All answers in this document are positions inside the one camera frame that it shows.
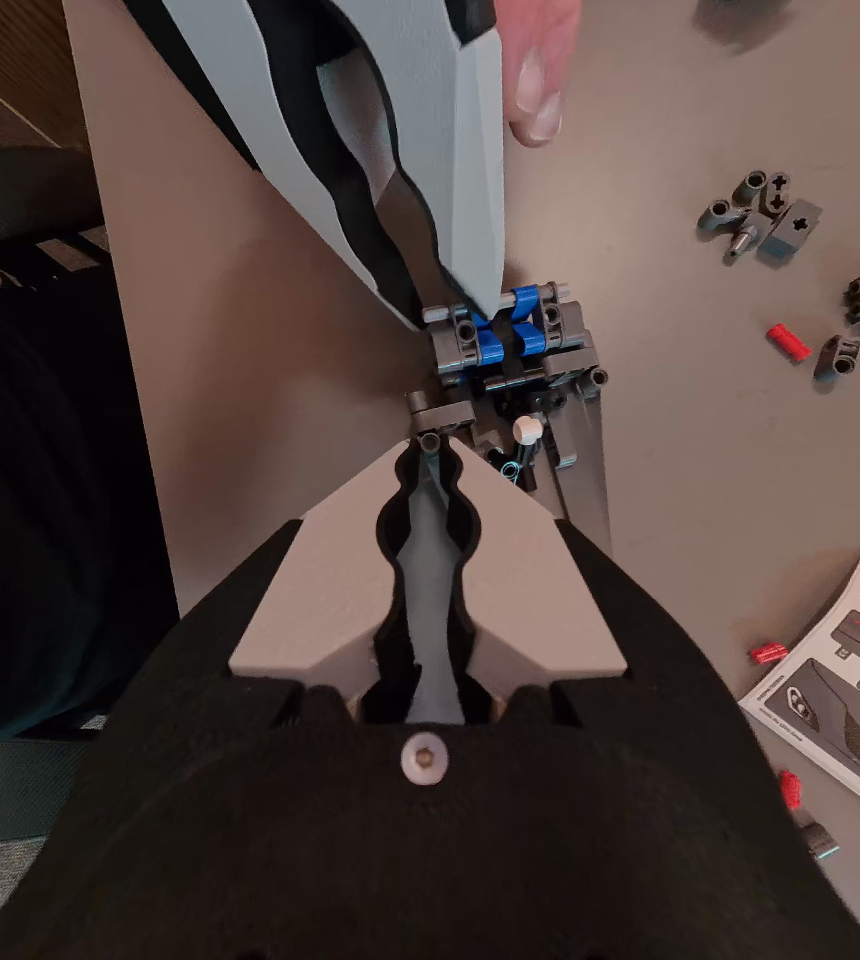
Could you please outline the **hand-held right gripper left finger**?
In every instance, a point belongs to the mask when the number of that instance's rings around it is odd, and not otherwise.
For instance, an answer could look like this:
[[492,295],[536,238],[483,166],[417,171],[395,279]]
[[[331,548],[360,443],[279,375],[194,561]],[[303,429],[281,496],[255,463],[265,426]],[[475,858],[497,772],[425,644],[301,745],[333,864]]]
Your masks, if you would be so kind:
[[420,448],[401,441],[303,517],[230,657],[236,676],[332,687],[401,722],[419,683],[398,562]]

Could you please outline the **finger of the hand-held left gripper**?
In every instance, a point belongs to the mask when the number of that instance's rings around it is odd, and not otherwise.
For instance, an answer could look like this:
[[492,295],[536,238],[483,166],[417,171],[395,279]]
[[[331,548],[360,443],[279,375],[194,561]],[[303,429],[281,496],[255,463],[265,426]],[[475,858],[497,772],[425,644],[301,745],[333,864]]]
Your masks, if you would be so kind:
[[329,114],[314,29],[295,2],[165,6],[265,178],[397,318],[420,330],[419,295]]
[[493,2],[328,2],[357,54],[327,105],[376,205],[394,174],[432,228],[440,273],[491,317],[505,267],[502,47]]

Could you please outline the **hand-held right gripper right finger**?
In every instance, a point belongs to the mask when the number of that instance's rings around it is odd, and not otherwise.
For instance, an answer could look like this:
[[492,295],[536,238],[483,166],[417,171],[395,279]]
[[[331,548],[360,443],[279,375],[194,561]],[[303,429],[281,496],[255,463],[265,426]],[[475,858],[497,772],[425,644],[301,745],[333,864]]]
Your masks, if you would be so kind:
[[523,687],[623,676],[627,661],[553,515],[458,439],[439,454],[459,550],[447,618],[463,720]]

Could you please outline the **blue grey lego assembly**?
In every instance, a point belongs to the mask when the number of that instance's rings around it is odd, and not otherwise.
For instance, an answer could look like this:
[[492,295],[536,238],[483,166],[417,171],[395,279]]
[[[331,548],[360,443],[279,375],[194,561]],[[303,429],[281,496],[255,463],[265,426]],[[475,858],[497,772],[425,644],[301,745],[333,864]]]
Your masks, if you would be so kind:
[[407,395],[425,450],[466,443],[514,486],[612,553],[603,391],[580,304],[564,284],[517,287],[486,319],[466,304],[423,311],[436,385]]

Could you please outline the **grey round lego connector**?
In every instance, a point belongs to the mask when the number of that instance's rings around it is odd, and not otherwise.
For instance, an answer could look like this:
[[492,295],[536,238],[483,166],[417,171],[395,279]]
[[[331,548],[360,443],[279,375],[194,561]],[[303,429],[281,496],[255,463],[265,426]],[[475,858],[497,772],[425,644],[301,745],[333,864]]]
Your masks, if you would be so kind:
[[719,198],[703,211],[697,222],[701,236],[721,235],[735,231],[744,222],[750,208],[735,204],[730,199]]

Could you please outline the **grey double cross lego connector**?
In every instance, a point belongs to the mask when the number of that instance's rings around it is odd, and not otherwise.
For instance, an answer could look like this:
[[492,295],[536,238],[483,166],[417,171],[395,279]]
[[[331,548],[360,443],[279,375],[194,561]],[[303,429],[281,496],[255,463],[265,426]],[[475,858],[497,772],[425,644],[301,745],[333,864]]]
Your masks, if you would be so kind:
[[783,172],[752,170],[734,189],[731,199],[739,209],[758,211],[776,220],[791,203],[789,183],[790,178]]

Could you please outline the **red grey lego connector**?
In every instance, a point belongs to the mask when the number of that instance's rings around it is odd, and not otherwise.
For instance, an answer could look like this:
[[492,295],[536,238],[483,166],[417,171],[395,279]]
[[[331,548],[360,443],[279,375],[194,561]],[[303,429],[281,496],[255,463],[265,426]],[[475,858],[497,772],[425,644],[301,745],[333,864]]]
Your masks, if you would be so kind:
[[818,862],[831,858],[840,849],[839,843],[819,822],[807,822],[799,832],[810,855]]

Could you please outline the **small grey lego liftarm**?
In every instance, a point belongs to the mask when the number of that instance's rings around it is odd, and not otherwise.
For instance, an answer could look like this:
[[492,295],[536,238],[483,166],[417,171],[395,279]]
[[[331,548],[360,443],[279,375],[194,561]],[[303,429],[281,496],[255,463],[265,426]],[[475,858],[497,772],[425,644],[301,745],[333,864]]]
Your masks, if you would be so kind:
[[813,378],[820,383],[835,382],[850,375],[860,355],[860,338],[835,335],[820,350]]

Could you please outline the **person's left hand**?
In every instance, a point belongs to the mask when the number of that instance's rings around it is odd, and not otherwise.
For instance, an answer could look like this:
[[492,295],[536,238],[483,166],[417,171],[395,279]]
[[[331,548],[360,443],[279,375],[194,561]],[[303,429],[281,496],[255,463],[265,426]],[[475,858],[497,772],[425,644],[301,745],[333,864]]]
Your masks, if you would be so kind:
[[559,133],[580,29],[581,1],[495,1],[502,44],[504,118],[514,139],[536,149]]

